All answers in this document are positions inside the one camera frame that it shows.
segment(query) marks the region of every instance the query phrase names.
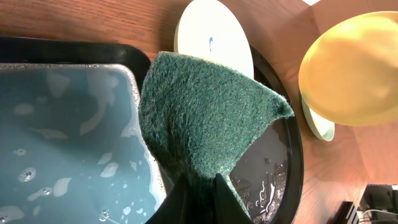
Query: wet surface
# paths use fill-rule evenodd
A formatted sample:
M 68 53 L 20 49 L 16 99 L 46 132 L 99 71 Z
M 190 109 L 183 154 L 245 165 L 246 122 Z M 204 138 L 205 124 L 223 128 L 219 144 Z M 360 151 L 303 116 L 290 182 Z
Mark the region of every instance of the wet surface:
M 286 133 L 284 121 L 275 121 L 229 175 L 254 223 L 270 223 L 282 201 L 290 147 Z

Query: scrubbing pad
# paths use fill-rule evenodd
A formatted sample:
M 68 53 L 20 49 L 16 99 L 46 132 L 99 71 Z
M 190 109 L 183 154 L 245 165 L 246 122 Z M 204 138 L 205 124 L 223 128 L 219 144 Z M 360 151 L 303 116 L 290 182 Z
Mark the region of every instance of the scrubbing pad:
M 198 206 L 209 204 L 217 173 L 226 178 L 271 122 L 292 115 L 282 96 L 243 74 L 167 52 L 152 63 L 139 105 L 150 152 L 172 181 L 187 178 Z

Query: wooden table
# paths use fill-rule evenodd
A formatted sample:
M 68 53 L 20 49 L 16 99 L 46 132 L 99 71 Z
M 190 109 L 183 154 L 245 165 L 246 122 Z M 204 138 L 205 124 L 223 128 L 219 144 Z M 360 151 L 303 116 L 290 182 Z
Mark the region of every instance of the wooden table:
M 363 161 L 372 167 L 375 182 L 385 182 L 377 178 L 382 170 L 379 161 L 398 157 L 398 152 L 390 154 L 398 142 L 389 138 L 391 131 L 398 130 L 397 124 L 376 128 L 338 125 L 332 142 L 318 140 L 303 118 L 297 83 L 301 60 L 321 32 L 357 14 L 398 6 L 393 1 L 321 0 L 310 7 L 301 0 L 221 0 L 238 18 L 249 43 L 279 74 L 301 127 L 305 184 L 295 223 L 326 223 L 333 219 L 342 201 L 358 204 L 369 181 Z M 173 51 L 174 31 L 189 2 L 0 0 L 0 35 L 130 44 L 153 60 L 160 50 Z M 339 4 L 345 7 L 343 14 Z M 376 134 L 376 130 L 388 135 Z M 384 157 L 374 153 L 379 148 L 383 148 Z M 389 168 L 397 170 L 396 164 Z M 391 175 L 398 182 L 397 174 L 386 174 Z

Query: blue mark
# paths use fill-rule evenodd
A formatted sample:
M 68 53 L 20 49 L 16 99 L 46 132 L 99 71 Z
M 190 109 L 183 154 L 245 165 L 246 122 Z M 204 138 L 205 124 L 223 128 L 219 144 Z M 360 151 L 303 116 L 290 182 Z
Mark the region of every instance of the blue mark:
M 213 41 L 213 38 L 210 37 L 210 39 L 209 39 L 209 49 L 210 49 L 210 52 L 211 52 L 211 43 L 212 43 L 212 41 Z

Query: white lid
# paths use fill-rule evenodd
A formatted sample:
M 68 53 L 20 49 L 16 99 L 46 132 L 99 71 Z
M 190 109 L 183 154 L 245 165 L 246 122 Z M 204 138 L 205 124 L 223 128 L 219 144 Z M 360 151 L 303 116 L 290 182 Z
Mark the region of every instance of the white lid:
M 174 51 L 218 62 L 254 78 L 249 42 L 233 13 L 215 0 L 194 0 L 175 32 Z

